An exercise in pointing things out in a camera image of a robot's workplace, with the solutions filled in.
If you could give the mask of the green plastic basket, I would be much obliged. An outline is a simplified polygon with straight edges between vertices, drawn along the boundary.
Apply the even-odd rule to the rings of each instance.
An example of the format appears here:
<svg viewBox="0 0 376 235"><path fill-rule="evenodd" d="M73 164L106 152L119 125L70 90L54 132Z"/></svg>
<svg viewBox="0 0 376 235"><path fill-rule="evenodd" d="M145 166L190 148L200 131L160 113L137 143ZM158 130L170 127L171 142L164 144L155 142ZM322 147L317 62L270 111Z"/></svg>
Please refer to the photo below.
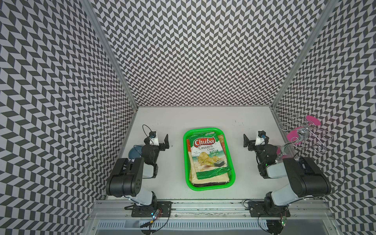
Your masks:
<svg viewBox="0 0 376 235"><path fill-rule="evenodd" d="M236 179L225 134L218 128L189 130L183 137L185 179L194 191L225 189ZM197 188L193 184L229 182L226 185Z"/></svg>

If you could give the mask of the brown dark snack bag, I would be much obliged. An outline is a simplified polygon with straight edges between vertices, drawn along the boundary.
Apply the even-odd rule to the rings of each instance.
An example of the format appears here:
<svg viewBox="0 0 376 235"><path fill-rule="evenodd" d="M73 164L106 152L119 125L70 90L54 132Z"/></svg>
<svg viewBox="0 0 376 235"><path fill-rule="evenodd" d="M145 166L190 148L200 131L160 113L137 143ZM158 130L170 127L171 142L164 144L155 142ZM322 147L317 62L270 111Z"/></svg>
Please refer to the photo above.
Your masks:
<svg viewBox="0 0 376 235"><path fill-rule="evenodd" d="M205 184L193 184L194 187L197 188L202 188L202 187L210 187L210 186L221 186L221 185L226 185L229 182L211 182L211 183L205 183Z"/></svg>

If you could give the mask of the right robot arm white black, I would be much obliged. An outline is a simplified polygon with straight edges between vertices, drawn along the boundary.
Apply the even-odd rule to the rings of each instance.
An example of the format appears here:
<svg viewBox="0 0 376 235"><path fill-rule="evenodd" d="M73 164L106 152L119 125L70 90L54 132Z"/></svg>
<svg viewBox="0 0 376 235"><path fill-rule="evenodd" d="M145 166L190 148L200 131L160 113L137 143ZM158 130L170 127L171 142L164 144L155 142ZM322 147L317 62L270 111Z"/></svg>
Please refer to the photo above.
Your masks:
<svg viewBox="0 0 376 235"><path fill-rule="evenodd" d="M311 157L282 157L278 162L282 150L269 144L264 131L259 131L254 140L243 135L243 146L255 152L258 172L263 179L288 179L287 185L268 192L263 201L245 200L252 217L262 214L274 217L288 212L288 206L294 202L332 192L330 181Z"/></svg>

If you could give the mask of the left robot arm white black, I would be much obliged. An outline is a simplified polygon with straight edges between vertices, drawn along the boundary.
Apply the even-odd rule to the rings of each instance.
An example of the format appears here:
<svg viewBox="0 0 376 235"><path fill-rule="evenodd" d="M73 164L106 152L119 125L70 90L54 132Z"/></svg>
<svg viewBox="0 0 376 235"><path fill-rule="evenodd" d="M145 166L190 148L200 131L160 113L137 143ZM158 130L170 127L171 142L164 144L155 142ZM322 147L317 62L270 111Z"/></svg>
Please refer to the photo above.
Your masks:
<svg viewBox="0 0 376 235"><path fill-rule="evenodd" d="M155 131L145 138L145 144L134 159L117 159L106 183L106 194L116 198L126 198L141 208L156 208L157 199L154 192L142 186L143 179L156 178L158 174L157 159L161 151L169 149L169 136L163 143L158 142Z"/></svg>

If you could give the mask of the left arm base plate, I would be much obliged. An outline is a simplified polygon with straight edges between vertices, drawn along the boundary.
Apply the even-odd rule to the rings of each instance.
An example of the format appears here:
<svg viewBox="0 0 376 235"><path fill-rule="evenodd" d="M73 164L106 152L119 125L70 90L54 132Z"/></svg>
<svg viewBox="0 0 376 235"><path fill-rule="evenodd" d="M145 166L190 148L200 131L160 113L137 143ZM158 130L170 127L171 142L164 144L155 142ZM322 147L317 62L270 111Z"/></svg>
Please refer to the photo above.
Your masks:
<svg viewBox="0 0 376 235"><path fill-rule="evenodd" d="M134 205L132 209L132 217L147 218L152 217L152 213L156 212L157 209L162 210L161 217L170 217L171 215L172 202L171 201L157 201L149 206L137 206Z"/></svg>

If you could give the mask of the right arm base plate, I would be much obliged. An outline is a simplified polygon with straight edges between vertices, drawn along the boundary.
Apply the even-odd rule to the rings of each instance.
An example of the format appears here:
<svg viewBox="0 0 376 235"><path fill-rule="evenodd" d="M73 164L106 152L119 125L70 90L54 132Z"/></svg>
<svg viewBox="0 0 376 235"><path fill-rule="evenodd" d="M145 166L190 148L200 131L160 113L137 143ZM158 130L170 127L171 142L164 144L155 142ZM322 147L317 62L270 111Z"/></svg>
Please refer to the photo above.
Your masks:
<svg viewBox="0 0 376 235"><path fill-rule="evenodd" d="M250 212L251 217L273 217L273 218L281 218L291 217L290 211L288 206L276 206L273 203L270 205L265 204L264 202L260 201L248 201L248 209Z"/></svg>

